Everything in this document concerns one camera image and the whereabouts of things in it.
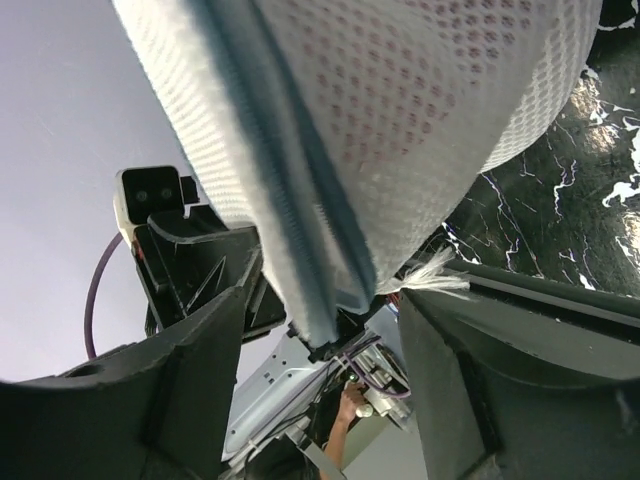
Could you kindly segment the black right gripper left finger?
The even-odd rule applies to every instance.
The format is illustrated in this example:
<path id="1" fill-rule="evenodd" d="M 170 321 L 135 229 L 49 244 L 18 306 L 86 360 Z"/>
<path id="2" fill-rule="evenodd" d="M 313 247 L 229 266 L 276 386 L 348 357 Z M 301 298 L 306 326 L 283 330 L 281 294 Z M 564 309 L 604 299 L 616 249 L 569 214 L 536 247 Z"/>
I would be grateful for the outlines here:
<path id="1" fill-rule="evenodd" d="M 157 335 L 1 387 L 5 479 L 215 479 L 243 334 L 226 289 Z"/>

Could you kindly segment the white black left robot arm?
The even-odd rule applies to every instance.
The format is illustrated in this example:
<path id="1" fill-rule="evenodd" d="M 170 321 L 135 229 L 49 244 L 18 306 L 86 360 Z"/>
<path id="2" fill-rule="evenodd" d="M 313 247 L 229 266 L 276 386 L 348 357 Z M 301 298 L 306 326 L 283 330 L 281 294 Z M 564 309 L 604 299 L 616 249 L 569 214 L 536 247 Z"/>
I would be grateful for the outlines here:
<path id="1" fill-rule="evenodd" d="M 189 211 L 145 208 L 134 214 L 133 223 L 129 243 L 149 300 L 147 334 L 186 319 L 233 286 L 245 290 L 244 341 L 284 324 L 284 307 L 262 273 L 254 229 L 230 231 L 204 205 Z M 315 432 L 325 411 L 322 398 L 348 379 L 367 383 L 369 403 L 359 416 L 380 416 L 408 430 L 408 379 L 398 332 L 377 316 L 385 308 L 385 301 L 377 300 L 364 315 L 340 312 L 340 340 L 320 348 L 310 347 L 289 327 L 233 396 L 223 461 L 238 466 L 290 425 Z"/>

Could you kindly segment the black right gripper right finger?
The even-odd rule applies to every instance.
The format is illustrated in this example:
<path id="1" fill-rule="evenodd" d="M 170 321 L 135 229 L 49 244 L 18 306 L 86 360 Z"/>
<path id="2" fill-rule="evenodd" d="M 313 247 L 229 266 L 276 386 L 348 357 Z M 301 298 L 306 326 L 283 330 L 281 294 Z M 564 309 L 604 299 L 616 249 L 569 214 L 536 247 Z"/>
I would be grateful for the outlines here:
<path id="1" fill-rule="evenodd" d="M 399 331 L 431 479 L 635 479 L 639 303 L 454 261 Z"/>

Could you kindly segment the operator's hand in background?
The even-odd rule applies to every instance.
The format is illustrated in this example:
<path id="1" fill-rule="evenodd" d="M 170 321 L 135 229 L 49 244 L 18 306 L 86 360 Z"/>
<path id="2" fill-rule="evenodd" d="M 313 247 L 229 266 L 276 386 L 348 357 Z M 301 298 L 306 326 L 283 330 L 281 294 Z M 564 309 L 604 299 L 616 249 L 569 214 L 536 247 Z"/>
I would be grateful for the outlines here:
<path id="1" fill-rule="evenodd" d="M 353 420 L 357 411 L 365 404 L 362 384 L 349 382 L 345 385 L 340 399 L 339 414 L 342 418 Z"/>

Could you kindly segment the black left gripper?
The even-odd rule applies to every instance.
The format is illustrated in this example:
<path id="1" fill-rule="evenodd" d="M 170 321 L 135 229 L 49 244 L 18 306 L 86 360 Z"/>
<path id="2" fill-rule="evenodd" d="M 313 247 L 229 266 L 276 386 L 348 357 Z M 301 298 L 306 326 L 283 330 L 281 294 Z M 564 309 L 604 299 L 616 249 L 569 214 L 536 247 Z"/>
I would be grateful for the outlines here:
<path id="1" fill-rule="evenodd" d="M 282 302 L 262 273 L 255 228 L 229 230 L 204 205 L 188 215 L 152 214 L 133 231 L 132 253 L 148 299 L 145 334 L 150 337 L 194 314 L 226 289 L 244 294 L 240 323 L 245 343 L 285 322 Z"/>

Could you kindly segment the operator's forearm in background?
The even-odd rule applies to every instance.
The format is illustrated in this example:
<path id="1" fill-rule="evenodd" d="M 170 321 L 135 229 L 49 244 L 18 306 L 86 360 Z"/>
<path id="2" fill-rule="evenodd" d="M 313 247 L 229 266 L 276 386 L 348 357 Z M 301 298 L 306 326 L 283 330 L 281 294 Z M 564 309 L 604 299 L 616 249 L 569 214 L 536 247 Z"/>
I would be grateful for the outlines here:
<path id="1" fill-rule="evenodd" d="M 346 438 L 354 419 L 355 414 L 353 412 L 338 414 L 325 445 L 324 453 L 337 469 L 342 468 Z"/>

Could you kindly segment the white mesh laundry bag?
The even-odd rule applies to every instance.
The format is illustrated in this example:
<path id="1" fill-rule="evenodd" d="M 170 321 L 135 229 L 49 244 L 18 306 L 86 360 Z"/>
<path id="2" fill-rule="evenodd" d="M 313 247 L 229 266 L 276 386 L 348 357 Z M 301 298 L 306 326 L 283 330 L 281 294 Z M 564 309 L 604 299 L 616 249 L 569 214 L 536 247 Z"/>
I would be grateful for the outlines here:
<path id="1" fill-rule="evenodd" d="M 301 336 L 338 337 L 401 288 L 461 289 L 440 254 L 402 268 L 477 176 L 550 126 L 598 1 L 117 1 L 224 224 L 256 228 Z"/>

